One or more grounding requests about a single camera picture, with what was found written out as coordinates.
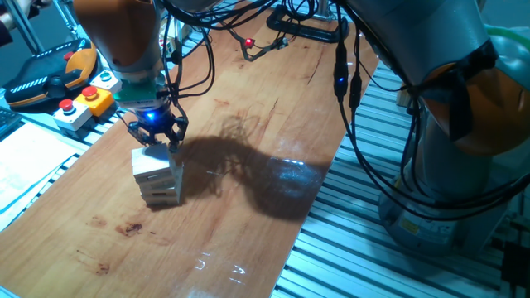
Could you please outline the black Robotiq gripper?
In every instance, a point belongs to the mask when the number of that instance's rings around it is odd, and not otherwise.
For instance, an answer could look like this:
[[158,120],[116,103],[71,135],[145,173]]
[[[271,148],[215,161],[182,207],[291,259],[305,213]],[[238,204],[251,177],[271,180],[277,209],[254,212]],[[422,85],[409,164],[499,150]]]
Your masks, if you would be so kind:
[[169,108],[135,110],[136,122],[127,124],[128,133],[143,146],[158,143],[157,134],[164,134],[169,140],[170,152],[177,152],[184,141],[189,121],[174,117]]

